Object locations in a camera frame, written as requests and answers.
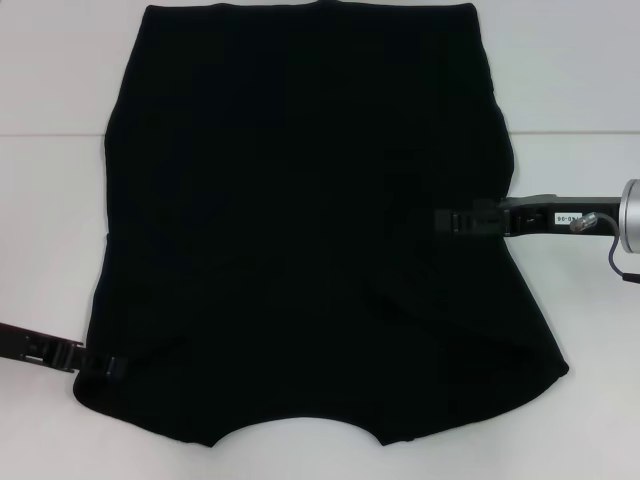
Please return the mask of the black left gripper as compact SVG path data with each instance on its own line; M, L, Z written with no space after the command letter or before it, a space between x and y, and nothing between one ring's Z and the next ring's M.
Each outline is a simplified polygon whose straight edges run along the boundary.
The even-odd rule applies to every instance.
M67 373L77 370L90 380L100 381L121 380L128 367L126 359L86 350L81 342L4 323L1 357Z

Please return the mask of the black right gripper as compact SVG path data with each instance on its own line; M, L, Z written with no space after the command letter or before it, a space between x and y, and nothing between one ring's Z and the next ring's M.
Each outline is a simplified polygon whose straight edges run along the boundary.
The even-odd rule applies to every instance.
M434 229L454 236L571 235L571 222L591 213L606 214L618 222L620 203L619 197L553 194L505 198L500 204L481 199L466 210L436 210Z

